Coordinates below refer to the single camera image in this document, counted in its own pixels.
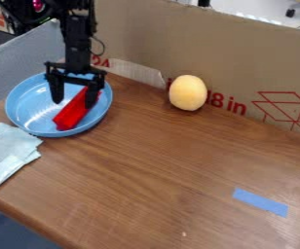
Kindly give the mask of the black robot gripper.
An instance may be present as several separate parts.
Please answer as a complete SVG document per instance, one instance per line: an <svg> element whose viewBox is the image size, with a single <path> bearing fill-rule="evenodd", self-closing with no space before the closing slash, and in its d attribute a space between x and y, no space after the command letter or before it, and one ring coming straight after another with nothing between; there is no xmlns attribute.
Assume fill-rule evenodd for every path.
<svg viewBox="0 0 300 249"><path fill-rule="evenodd" d="M89 66L92 27L89 16L64 15L60 28L65 45L65 61L44 63L45 80L55 104L64 99L64 83L87 86L84 108L89 109L104 86L105 72Z"/></svg>

